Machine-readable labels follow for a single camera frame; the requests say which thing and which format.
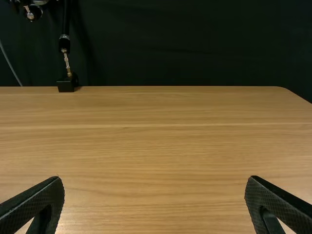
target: white cable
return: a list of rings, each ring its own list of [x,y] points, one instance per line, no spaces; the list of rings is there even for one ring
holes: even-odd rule
[[[20,79],[18,78],[18,75],[16,75],[16,73],[15,73],[13,67],[12,67],[12,64],[10,63],[10,60],[9,60],[8,56],[6,55],[6,53],[4,51],[4,48],[2,46],[1,40],[0,40],[0,48],[2,50],[2,53],[3,53],[4,57],[5,57],[6,62],[8,63],[9,67],[11,68],[11,71],[12,71],[13,75],[15,76],[15,79],[18,81],[20,86],[23,86],[23,84],[21,83]]]

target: wooden table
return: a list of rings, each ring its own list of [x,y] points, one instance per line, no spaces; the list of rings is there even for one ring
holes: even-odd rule
[[[312,106],[279,87],[1,87],[0,157],[0,202],[62,178],[58,234],[251,234],[250,175],[312,203]]]

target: table surface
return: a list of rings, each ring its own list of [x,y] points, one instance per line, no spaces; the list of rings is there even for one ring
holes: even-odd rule
[[[0,202],[58,175],[58,234],[250,234],[258,175],[312,203],[312,106],[280,87],[0,87]]]

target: black backdrop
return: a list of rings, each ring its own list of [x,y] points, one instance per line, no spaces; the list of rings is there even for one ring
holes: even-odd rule
[[[24,85],[55,85],[61,2],[29,23],[0,1],[0,39]],[[312,1],[73,0],[81,85],[277,85],[312,101]],[[0,55],[0,85],[18,85]]]

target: black base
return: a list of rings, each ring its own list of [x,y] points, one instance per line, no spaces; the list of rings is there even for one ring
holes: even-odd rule
[[[72,74],[71,78],[65,76],[57,81],[57,86],[60,93],[74,92],[75,88],[78,87],[78,77],[75,73]]]

